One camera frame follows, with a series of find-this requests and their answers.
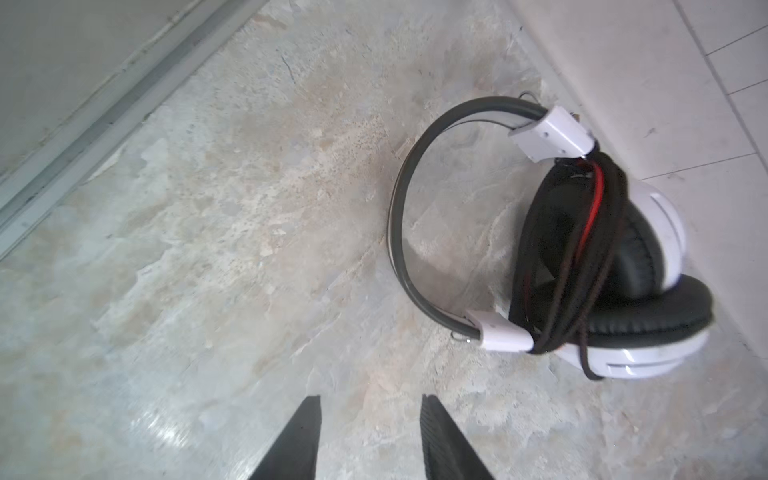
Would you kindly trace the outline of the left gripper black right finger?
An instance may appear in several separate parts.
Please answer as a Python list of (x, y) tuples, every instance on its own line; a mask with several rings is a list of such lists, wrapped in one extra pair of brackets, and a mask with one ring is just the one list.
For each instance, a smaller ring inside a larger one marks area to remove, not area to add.
[(437, 396), (422, 396), (419, 421), (427, 479), (493, 479)]

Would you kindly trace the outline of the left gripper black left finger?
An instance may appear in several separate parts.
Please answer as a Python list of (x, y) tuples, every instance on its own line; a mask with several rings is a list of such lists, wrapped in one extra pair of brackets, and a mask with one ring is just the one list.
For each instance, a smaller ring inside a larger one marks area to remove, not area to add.
[(322, 426), (321, 397), (306, 397), (249, 480), (315, 478)]

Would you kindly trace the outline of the white black headphones with cable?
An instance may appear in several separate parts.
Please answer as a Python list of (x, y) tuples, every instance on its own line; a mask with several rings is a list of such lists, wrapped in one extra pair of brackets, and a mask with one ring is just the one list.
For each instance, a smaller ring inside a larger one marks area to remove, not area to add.
[[(422, 157), (441, 134), (471, 122), (508, 129), (531, 161), (552, 164), (523, 222), (507, 314), (436, 306), (413, 283), (404, 254), (407, 193)], [(438, 325), (487, 351), (553, 353), (593, 381), (667, 374), (706, 345), (714, 321), (710, 289), (684, 271), (677, 208), (628, 177), (561, 106), (492, 96), (435, 120), (396, 178), (387, 247), (406, 295)]]

